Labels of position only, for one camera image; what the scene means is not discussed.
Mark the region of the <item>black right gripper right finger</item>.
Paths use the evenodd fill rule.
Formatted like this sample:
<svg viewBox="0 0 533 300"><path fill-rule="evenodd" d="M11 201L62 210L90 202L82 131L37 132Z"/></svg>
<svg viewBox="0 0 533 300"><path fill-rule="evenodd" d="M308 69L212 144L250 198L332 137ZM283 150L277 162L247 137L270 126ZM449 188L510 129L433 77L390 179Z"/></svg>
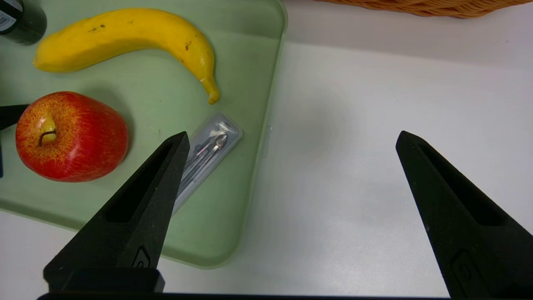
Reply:
<svg viewBox="0 0 533 300"><path fill-rule="evenodd" d="M530 298L533 237L421 137L396 152L452 298Z"/></svg>

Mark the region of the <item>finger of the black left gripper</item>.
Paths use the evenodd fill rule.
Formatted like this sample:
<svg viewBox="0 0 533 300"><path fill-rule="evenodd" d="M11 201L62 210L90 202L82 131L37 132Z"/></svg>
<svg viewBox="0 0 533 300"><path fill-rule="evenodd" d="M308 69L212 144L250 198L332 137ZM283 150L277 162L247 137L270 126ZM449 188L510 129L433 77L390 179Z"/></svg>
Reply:
<svg viewBox="0 0 533 300"><path fill-rule="evenodd" d="M0 130L15 125L29 104L8 105L0 107Z"/></svg>

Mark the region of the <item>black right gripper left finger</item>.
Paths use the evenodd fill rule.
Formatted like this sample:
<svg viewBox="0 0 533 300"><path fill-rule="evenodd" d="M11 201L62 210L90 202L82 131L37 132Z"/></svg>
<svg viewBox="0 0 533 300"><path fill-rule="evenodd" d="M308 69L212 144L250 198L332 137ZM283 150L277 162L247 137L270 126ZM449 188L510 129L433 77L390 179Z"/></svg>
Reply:
<svg viewBox="0 0 533 300"><path fill-rule="evenodd" d="M189 152L167 138L47 264L50 293L161 293L157 270Z"/></svg>

